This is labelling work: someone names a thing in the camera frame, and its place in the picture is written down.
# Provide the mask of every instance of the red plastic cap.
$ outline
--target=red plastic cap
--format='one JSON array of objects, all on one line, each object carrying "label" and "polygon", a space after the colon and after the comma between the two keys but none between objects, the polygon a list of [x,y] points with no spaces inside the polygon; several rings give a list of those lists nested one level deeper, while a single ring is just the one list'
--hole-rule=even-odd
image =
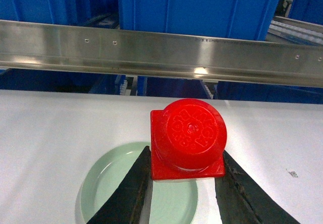
[{"label": "red plastic cap", "polygon": [[182,99],[151,112],[154,180],[220,177],[227,130],[219,112],[197,99]]}]

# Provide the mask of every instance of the stainless steel rail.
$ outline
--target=stainless steel rail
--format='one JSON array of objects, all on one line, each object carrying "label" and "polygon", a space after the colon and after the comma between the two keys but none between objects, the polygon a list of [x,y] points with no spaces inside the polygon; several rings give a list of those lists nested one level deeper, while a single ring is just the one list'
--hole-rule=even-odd
[{"label": "stainless steel rail", "polygon": [[323,87],[323,47],[0,20],[0,67]]}]

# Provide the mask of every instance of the blue container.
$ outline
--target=blue container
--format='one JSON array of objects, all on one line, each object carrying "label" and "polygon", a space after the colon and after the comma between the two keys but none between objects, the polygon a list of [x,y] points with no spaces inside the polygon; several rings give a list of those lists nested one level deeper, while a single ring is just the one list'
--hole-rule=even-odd
[{"label": "blue container", "polygon": [[323,0],[293,0],[288,17],[323,25]]},{"label": "blue container", "polygon": [[202,80],[138,77],[139,96],[210,99]]},{"label": "blue container", "polygon": [[118,0],[0,0],[0,19],[78,25],[118,10]]},{"label": "blue container", "polygon": [[323,88],[219,82],[217,99],[323,104]]},{"label": "blue container", "polygon": [[264,40],[279,0],[119,0],[120,27]]},{"label": "blue container", "polygon": [[0,89],[119,94],[123,80],[117,75],[9,69],[0,74]]}]

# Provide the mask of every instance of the white table surface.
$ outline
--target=white table surface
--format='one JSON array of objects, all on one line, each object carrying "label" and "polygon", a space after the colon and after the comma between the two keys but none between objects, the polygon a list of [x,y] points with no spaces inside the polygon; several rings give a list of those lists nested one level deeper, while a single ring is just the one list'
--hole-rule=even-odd
[{"label": "white table surface", "polygon": [[[118,145],[150,142],[150,111],[174,100],[0,90],[0,223],[75,223],[92,165]],[[323,105],[206,102],[238,164],[300,223],[321,224]],[[194,223],[216,223],[214,180],[198,189]]]}]

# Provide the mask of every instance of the ceramic plate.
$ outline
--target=ceramic plate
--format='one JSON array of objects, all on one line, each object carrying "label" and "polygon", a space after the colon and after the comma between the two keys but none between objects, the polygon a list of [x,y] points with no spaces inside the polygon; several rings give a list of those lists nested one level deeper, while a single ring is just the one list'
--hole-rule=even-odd
[{"label": "ceramic plate", "polygon": [[[149,143],[131,143],[114,148],[94,164],[80,190],[80,208],[85,223],[113,194],[146,145]],[[196,206],[195,181],[154,182],[149,223],[191,223]]]}]

